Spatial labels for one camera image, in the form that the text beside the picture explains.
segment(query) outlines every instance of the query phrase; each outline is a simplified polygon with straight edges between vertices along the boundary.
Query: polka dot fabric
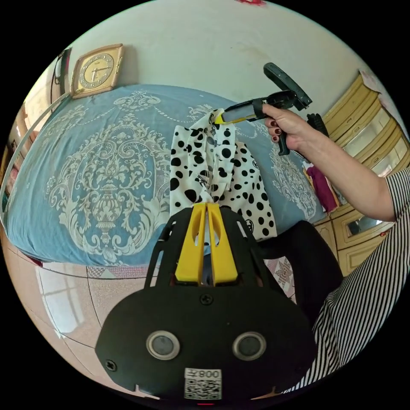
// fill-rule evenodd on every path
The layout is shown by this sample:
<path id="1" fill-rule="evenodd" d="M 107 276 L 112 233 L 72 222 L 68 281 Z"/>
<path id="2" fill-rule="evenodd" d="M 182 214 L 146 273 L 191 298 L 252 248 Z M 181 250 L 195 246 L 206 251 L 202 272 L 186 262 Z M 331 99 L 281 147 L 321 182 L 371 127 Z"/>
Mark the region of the polka dot fabric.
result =
<path id="1" fill-rule="evenodd" d="M 198 202 L 219 203 L 242 215 L 256 240 L 275 237 L 276 224 L 258 165 L 247 146 L 235 141 L 233 124 L 213 124 L 221 111 L 212 111 L 191 128 L 175 128 L 170 213 Z"/>

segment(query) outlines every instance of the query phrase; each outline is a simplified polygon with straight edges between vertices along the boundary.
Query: white wall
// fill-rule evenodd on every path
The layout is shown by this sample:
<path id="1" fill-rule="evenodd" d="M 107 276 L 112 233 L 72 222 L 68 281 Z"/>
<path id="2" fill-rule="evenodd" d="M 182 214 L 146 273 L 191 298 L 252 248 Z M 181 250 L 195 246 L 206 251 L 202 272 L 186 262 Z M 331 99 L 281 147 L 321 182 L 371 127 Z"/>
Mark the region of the white wall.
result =
<path id="1" fill-rule="evenodd" d="M 54 67 L 56 65 L 57 57 L 50 63 L 47 69 L 41 74 L 38 80 L 34 83 L 31 90 L 28 92 L 25 101 L 30 101 L 38 93 L 46 93 L 46 87 L 51 82 L 53 76 Z"/>
<path id="2" fill-rule="evenodd" d="M 283 7 L 234 0 L 155 0 L 95 26 L 71 46 L 71 75 L 88 51 L 126 46 L 119 85 L 197 88 L 239 102 L 278 91 L 262 67 L 274 62 L 324 114 L 365 63 L 342 41 Z"/>

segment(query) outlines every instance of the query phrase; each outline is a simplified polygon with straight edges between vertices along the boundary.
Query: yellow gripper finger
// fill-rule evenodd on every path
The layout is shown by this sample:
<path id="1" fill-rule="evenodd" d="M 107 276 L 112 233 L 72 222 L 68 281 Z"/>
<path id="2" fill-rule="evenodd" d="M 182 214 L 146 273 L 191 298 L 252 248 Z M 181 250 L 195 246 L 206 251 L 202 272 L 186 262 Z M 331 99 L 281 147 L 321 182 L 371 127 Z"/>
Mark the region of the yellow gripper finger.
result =
<path id="1" fill-rule="evenodd" d="M 204 261 L 206 203 L 194 204 L 187 234 L 182 245 L 175 277 L 179 282 L 201 284 Z"/>
<path id="2" fill-rule="evenodd" d="M 219 114 L 214 121 L 214 124 L 236 124 L 236 123 L 240 123 L 242 121 L 246 121 L 246 120 L 250 120 L 251 118 L 255 118 L 255 115 L 248 115 L 247 117 L 241 117 L 238 118 L 237 120 L 233 120 L 233 121 L 229 121 L 229 122 L 225 122 L 222 118 L 223 113 Z"/>
<path id="3" fill-rule="evenodd" d="M 238 278 L 238 272 L 218 204 L 208 204 L 208 220 L 214 286 L 235 282 Z M 215 244 L 214 232 L 219 238 L 218 245 Z"/>

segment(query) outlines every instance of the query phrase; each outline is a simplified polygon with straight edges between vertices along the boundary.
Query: black and white striped sleeve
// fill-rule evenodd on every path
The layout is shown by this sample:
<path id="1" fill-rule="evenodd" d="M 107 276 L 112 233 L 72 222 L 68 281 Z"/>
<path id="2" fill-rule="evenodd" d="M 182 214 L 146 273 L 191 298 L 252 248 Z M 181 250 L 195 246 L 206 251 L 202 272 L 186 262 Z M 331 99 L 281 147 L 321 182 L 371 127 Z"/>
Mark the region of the black and white striped sleeve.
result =
<path id="1" fill-rule="evenodd" d="M 392 311 L 410 271 L 410 168 L 387 177 L 396 223 L 383 242 L 329 294 L 313 328 L 318 355 L 292 389 L 307 386 L 353 359 Z"/>

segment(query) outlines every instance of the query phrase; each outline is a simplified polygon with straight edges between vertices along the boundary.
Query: blue bedspread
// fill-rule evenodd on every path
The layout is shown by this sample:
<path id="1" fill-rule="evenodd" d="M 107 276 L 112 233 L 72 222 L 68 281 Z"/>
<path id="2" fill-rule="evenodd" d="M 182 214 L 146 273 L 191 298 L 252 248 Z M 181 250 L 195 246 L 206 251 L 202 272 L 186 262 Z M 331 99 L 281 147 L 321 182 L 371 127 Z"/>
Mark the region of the blue bedspread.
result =
<path id="1" fill-rule="evenodd" d="M 206 92 L 160 85 L 65 100 L 18 174 L 5 213 L 10 242 L 43 261 L 147 264 L 169 217 L 175 126 L 189 127 L 231 104 Z M 259 165 L 278 233 L 325 216 L 300 158 L 279 157 L 263 122 L 238 124 L 237 138 Z"/>

